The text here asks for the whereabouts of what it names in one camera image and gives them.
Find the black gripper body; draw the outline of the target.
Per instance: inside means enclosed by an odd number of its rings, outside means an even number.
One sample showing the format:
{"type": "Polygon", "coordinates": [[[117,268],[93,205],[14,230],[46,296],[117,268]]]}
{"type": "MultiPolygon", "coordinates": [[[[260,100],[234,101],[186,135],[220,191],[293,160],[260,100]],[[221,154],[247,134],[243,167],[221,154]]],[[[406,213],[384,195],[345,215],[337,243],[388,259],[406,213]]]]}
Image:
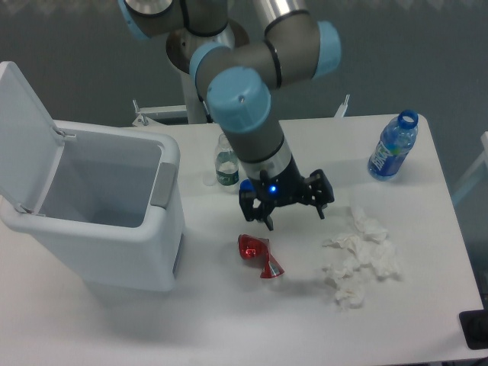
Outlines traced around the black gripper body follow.
{"type": "Polygon", "coordinates": [[[283,159],[275,156],[261,162],[244,162],[243,168],[255,194],[253,199],[251,191],[243,194],[245,208],[253,207],[253,200],[275,207],[308,204],[307,187],[292,155],[283,159]]]}

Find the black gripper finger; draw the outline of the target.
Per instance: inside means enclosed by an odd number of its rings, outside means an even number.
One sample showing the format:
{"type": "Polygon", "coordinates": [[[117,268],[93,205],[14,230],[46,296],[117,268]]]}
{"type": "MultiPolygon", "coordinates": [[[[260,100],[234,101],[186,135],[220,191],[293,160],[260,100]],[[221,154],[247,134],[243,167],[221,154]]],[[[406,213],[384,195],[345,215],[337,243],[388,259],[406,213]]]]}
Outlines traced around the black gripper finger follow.
{"type": "Polygon", "coordinates": [[[321,220],[325,219],[324,209],[334,200],[331,183],[322,169],[313,171],[309,177],[303,179],[300,202],[314,206],[321,220]]]}
{"type": "Polygon", "coordinates": [[[255,191],[240,189],[239,206],[248,222],[256,220],[264,223],[270,231],[274,230],[271,213],[275,206],[272,202],[260,201],[255,191]]]}

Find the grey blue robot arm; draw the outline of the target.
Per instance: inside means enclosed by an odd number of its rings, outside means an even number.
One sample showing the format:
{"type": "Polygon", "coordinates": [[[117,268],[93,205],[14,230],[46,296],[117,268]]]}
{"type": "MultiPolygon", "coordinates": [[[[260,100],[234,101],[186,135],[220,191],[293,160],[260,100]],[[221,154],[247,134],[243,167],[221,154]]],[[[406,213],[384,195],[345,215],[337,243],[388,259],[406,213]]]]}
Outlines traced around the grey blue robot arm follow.
{"type": "Polygon", "coordinates": [[[339,33],[313,19],[303,1],[256,1],[264,27],[258,43],[228,46],[225,1],[122,1],[133,34],[149,39],[186,31],[197,47],[183,46],[197,98],[220,126],[248,178],[239,206],[248,221],[272,227],[277,207],[303,204],[318,211],[333,202],[322,170],[300,174],[278,121],[270,117],[271,91],[334,71],[342,57],[339,33]]]}

